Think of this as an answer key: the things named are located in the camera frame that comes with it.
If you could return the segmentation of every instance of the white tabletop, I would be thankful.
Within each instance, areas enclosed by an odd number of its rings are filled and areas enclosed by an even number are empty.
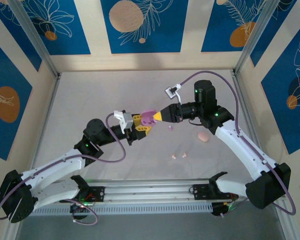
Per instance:
[[[91,119],[99,118],[104,122],[114,110],[140,114],[147,109],[160,111],[175,103],[176,99],[170,100],[165,89],[181,83],[195,72],[197,70],[63,73],[34,167],[73,148]],[[216,72],[233,85],[229,70]],[[179,93],[183,103],[194,101],[194,83],[198,80],[211,80],[218,104],[235,115],[235,101],[230,89],[217,76],[207,73],[195,76],[182,87]],[[117,124],[118,120],[110,120],[111,126]],[[247,133],[241,109],[239,124]],[[207,143],[198,139],[200,131],[210,134]],[[248,174],[226,144],[204,127],[190,125],[188,121],[158,122],[146,138],[134,141],[132,146],[128,146],[126,140],[122,143],[126,149],[124,161],[116,164],[95,162],[81,175],[92,180],[130,180],[210,178],[221,171]],[[117,160],[123,154],[117,143],[101,149],[104,152],[101,158],[105,160]]]

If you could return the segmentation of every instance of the black cable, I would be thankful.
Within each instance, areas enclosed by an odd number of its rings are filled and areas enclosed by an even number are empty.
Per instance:
[[[190,122],[190,119],[189,119],[188,121],[189,121],[189,123],[190,123],[191,125],[194,125],[194,126],[202,126],[202,124]]]
[[[191,186],[191,187],[189,187],[189,190],[188,190],[188,191],[189,191],[189,193],[190,193],[190,194],[192,194],[192,195],[193,195],[193,194],[194,194],[194,191],[193,191],[193,190],[194,190],[194,187],[193,187],[193,186]]]

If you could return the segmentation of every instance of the small pink object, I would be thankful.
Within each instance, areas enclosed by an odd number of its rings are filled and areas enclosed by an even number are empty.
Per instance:
[[[157,113],[155,109],[149,109],[141,113],[141,124],[142,126],[152,127],[156,124],[154,115]]]
[[[210,138],[210,135],[206,133],[205,131],[198,132],[198,139],[200,139],[202,142],[206,143],[208,142]]]

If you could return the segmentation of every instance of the beige wall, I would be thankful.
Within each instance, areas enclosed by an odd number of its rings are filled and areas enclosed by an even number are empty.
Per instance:
[[[91,55],[51,56],[60,72],[232,69],[241,51],[201,53],[215,0],[189,0],[180,53],[111,54],[98,0],[74,0]]]
[[[280,135],[274,115],[261,86],[261,81],[279,58],[284,49],[300,29],[300,0],[275,35],[256,67],[250,60],[245,64],[241,76],[256,116],[260,141],[270,157],[280,163],[287,163],[291,168],[289,191],[296,205],[295,220],[300,229],[300,150],[288,154]]]
[[[46,65],[37,72],[8,30],[0,21],[0,47],[18,70],[32,85],[32,92],[24,110],[12,149],[7,161],[0,159],[0,185],[5,175],[16,169],[19,173],[29,169],[35,146],[40,136],[55,79]],[[7,220],[0,221],[0,237]]]

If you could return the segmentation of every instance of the white bracket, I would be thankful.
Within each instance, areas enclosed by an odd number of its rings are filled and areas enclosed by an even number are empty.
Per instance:
[[[173,99],[177,96],[178,102],[181,104],[181,97],[178,93],[178,90],[181,89],[181,87],[182,86],[179,83],[177,83],[174,87],[168,87],[165,90],[165,93],[169,96],[170,99]]]
[[[114,111],[114,117],[119,120],[121,132],[125,134],[125,129],[131,129],[134,120],[130,112]]]

